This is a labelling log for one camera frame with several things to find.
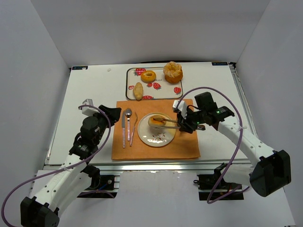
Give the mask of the metal tongs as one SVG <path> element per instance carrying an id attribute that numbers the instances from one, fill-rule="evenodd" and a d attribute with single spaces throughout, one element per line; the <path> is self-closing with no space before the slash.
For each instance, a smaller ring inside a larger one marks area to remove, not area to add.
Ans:
<path id="1" fill-rule="evenodd" d="M 154 121 L 158 121 L 158 122 L 172 122 L 172 123 L 176 124 L 177 126 L 180 126 L 178 121 L 175 121 L 175 120 L 165 119 L 162 117 L 152 117 L 152 119 Z M 206 127 L 204 125 L 197 125 L 196 130 L 205 131 Z"/>

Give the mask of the yellow ring donut front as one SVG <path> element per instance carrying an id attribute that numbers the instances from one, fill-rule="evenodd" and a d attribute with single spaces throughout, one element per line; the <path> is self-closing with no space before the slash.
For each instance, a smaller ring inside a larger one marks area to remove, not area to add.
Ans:
<path id="1" fill-rule="evenodd" d="M 153 115 L 148 119 L 148 125 L 150 127 L 162 127 L 166 125 L 166 122 L 163 121 L 164 117 L 161 115 Z"/>

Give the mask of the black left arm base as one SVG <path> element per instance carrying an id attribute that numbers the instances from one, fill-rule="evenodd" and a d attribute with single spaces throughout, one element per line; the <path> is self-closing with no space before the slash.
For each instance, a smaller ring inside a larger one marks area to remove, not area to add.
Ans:
<path id="1" fill-rule="evenodd" d="M 95 166 L 88 165 L 84 169 L 91 178 L 90 186 L 78 195 L 78 198 L 114 199 L 119 188 L 120 176 L 101 174 Z"/>

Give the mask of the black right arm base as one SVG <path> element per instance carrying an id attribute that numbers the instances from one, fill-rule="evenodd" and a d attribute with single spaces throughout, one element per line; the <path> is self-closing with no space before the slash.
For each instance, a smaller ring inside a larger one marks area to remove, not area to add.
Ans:
<path id="1" fill-rule="evenodd" d="M 197 175 L 197 179 L 193 181 L 193 184 L 198 187 L 198 195 L 200 201 L 207 201 L 208 195 L 212 190 L 213 186 L 217 182 L 219 176 L 221 175 L 221 171 L 224 167 L 226 167 L 226 163 L 222 163 L 219 167 L 214 170 L 213 174 L 200 174 Z M 220 196 L 223 196 L 237 187 L 235 183 L 227 183 L 223 179 L 220 181 L 215 191 L 213 192 L 210 200 L 217 199 Z M 235 192 L 230 195 L 222 198 L 224 201 L 239 201 L 244 200 L 243 193 L 241 192 L 242 187 L 240 187 Z"/>

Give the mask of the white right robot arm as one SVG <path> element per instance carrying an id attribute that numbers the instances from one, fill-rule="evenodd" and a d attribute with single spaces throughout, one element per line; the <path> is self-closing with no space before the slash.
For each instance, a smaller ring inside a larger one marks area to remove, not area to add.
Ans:
<path id="1" fill-rule="evenodd" d="M 286 151 L 276 151 L 259 140 L 242 125 L 236 109 L 218 107 L 211 93 L 201 93 L 195 96 L 195 100 L 196 111 L 191 110 L 183 100 L 174 101 L 173 111 L 177 114 L 179 130 L 193 133 L 204 130 L 206 125 L 212 126 L 236 145 L 232 157 L 241 151 L 251 163 L 250 167 L 236 166 L 232 164 L 232 159 L 222 163 L 214 170 L 213 176 L 198 182 L 201 189 L 211 185 L 211 192 L 214 192 L 225 186 L 240 188 L 245 185 L 258 195 L 267 197 L 291 182 L 291 160 Z"/>

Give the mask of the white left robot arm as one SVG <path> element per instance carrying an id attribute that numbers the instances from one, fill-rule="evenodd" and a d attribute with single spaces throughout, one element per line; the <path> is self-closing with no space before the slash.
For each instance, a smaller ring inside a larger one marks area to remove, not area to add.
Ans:
<path id="1" fill-rule="evenodd" d="M 66 208 L 85 189 L 100 182 L 100 170 L 90 161 L 103 147 L 100 142 L 104 132 L 119 121 L 122 109 L 87 104 L 79 108 L 86 118 L 65 161 L 40 191 L 20 204 L 24 227 L 58 226 Z"/>

